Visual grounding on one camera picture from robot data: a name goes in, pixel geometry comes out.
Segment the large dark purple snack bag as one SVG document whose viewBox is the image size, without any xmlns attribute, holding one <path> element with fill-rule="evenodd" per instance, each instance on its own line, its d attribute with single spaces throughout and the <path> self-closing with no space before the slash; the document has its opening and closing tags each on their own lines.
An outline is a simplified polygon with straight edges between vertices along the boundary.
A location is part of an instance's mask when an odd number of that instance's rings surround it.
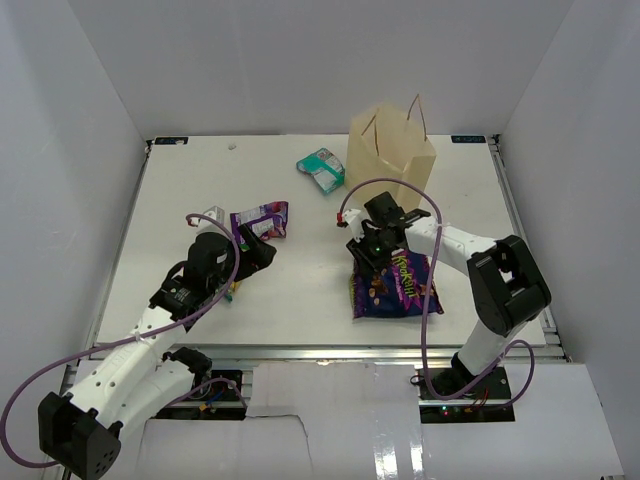
<svg viewBox="0 0 640 480">
<path fill-rule="evenodd" d="M 353 318 L 421 316 L 427 294 L 429 259 L 409 250 L 394 253 L 379 272 L 365 273 L 353 262 L 350 300 Z"/>
</svg>

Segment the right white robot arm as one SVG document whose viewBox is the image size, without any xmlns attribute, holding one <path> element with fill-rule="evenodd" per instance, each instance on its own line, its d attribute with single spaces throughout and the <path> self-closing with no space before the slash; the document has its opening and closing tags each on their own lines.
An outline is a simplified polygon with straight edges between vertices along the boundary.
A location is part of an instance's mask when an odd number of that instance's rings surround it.
<svg viewBox="0 0 640 480">
<path fill-rule="evenodd" d="M 447 377 L 423 374 L 435 399 L 477 397 L 505 355 L 527 344 L 518 339 L 520 331 L 551 303 L 549 287 L 519 236 L 492 239 L 468 233 L 445 225 L 437 208 L 404 211 L 388 192 L 361 210 L 341 208 L 337 224 L 350 229 L 347 248 L 368 273 L 381 271 L 393 253 L 406 249 L 430 256 L 432 266 L 443 262 L 467 277 L 478 320 L 454 354 Z"/>
</svg>

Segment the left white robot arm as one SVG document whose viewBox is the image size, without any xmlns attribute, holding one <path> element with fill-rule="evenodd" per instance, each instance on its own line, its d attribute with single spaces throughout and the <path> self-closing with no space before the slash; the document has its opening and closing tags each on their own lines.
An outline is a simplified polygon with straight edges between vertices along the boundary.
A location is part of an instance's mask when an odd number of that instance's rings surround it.
<svg viewBox="0 0 640 480">
<path fill-rule="evenodd" d="M 185 260 L 174 265 L 129 333 L 65 394 L 39 404 L 41 450 L 81 479 L 100 479 L 115 463 L 122 440 L 171 401 L 205 396 L 207 361 L 198 353 L 171 353 L 227 284 L 267 268 L 275 247 L 241 228 L 246 245 L 235 247 L 216 231 L 200 232 Z"/>
</svg>

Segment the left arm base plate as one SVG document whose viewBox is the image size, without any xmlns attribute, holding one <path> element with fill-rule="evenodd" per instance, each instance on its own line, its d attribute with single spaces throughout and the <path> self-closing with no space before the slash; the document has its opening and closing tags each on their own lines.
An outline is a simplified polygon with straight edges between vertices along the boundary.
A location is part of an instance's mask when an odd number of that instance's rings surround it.
<svg viewBox="0 0 640 480">
<path fill-rule="evenodd" d="M 160 410 L 158 420 L 236 421 L 245 418 L 246 408 L 226 382 L 201 388 L 186 400 Z"/>
</svg>

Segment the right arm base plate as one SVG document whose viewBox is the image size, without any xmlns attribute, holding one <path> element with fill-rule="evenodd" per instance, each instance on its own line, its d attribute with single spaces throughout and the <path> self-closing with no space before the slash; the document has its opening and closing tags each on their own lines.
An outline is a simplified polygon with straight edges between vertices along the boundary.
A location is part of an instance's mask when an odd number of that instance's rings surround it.
<svg viewBox="0 0 640 480">
<path fill-rule="evenodd" d="M 410 378 L 410 383 L 418 389 L 422 424 L 512 423 L 516 420 L 512 406 L 499 408 L 512 396 L 503 367 L 497 367 L 461 397 L 446 402 L 429 392 L 422 369 Z"/>
</svg>

